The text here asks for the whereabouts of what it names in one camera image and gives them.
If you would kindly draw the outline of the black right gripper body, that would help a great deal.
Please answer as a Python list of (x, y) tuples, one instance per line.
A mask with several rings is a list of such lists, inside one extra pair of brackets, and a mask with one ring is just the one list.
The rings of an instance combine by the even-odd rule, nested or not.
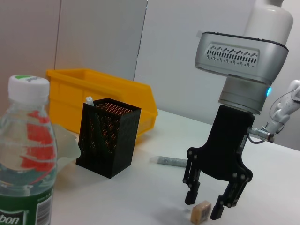
[(250, 182), (253, 173), (243, 164), (241, 155), (254, 119), (251, 113), (220, 106), (206, 143), (187, 151), (183, 182), (193, 185), (200, 172), (230, 183)]

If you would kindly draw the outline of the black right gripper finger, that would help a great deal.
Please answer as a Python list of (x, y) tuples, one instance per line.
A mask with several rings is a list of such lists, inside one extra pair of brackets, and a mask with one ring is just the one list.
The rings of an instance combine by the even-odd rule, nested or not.
[(247, 183), (250, 182), (252, 176), (246, 177), (242, 174), (239, 179), (230, 181), (222, 195), (218, 196), (217, 202), (213, 207), (210, 219), (220, 219), (224, 210), (224, 207), (235, 207), (237, 202), (246, 187)]
[(185, 183), (190, 190), (187, 192), (185, 204), (194, 204), (196, 201), (200, 186), (200, 172), (201, 170), (199, 169), (198, 165), (198, 156), (196, 154), (188, 154), (183, 183)]

